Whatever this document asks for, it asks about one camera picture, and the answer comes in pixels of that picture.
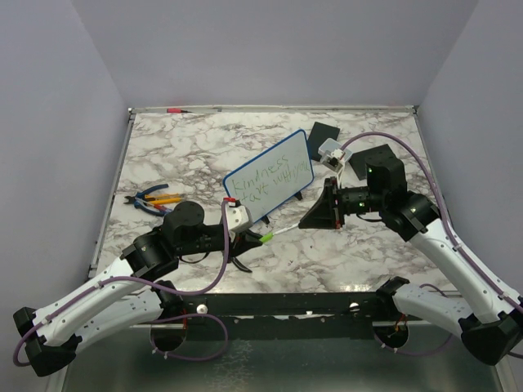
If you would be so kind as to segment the green marker cap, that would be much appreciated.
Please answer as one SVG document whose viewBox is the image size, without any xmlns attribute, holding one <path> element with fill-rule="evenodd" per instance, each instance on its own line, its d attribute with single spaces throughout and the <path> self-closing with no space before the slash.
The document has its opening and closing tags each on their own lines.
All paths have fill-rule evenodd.
<svg viewBox="0 0 523 392">
<path fill-rule="evenodd" d="M 264 236 L 262 236 L 262 237 L 260 238 L 260 241 L 261 241 L 262 243 L 267 243 L 267 242 L 269 242 L 270 240 L 272 240 L 274 236 L 275 236 L 274 233 L 268 233 L 268 234 L 265 234 Z"/>
</svg>

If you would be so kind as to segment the white marker pen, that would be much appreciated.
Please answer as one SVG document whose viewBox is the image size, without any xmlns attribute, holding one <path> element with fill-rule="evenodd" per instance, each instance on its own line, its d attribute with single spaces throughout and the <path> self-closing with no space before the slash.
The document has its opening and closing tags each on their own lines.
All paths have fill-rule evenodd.
<svg viewBox="0 0 523 392">
<path fill-rule="evenodd" d="M 286 227 L 286 228 L 283 228 L 283 229 L 278 229 L 276 231 L 273 232 L 273 235 L 279 235 L 279 234 L 283 234 L 283 233 L 286 233 L 292 229 L 296 229 L 298 228 L 298 223 L 295 223 L 293 225 L 290 225 L 289 227 Z"/>
</svg>

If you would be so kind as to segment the blue framed whiteboard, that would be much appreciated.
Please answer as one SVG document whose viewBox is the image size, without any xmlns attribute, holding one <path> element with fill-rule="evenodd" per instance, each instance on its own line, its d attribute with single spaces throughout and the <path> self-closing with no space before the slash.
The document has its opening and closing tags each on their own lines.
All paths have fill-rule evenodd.
<svg viewBox="0 0 523 392">
<path fill-rule="evenodd" d="M 307 136 L 299 129 L 227 174 L 222 184 L 228 196 L 239 200 L 257 222 L 314 179 Z"/>
</svg>

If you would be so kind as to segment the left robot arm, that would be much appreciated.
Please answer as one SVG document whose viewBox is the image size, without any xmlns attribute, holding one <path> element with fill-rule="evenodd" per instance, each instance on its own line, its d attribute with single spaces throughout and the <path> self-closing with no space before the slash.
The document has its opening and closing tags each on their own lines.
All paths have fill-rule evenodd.
<svg viewBox="0 0 523 392">
<path fill-rule="evenodd" d="M 249 210 L 233 198 L 221 204 L 221 221 L 206 225 L 204 209 L 184 201 L 163 217 L 161 225 L 138 236 L 94 278 L 50 305 L 17 310 L 20 334 L 13 362 L 45 377 L 67 367 L 77 354 L 114 332 L 137 323 L 168 323 L 181 310 L 180 299 L 202 295 L 223 277 L 230 258 L 260 247 Z M 203 289 L 180 291 L 164 280 L 181 258 L 220 252 L 217 276 Z"/>
</svg>

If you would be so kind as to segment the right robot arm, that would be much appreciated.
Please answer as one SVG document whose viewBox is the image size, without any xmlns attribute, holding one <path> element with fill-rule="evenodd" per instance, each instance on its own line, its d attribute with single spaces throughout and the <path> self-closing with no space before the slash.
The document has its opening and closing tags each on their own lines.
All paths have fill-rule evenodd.
<svg viewBox="0 0 523 392">
<path fill-rule="evenodd" d="M 346 216 L 376 212 L 382 223 L 424 254 L 461 297 L 422 290 L 405 278 L 377 291 L 375 309 L 384 319 L 398 314 L 424 319 L 458 337 L 468 352 L 494 366 L 522 340 L 522 296 L 494 274 L 450 227 L 426 196 L 410 191 L 405 166 L 393 153 L 366 158 L 367 184 L 342 188 L 337 178 L 299 221 L 300 229 L 340 229 Z"/>
</svg>

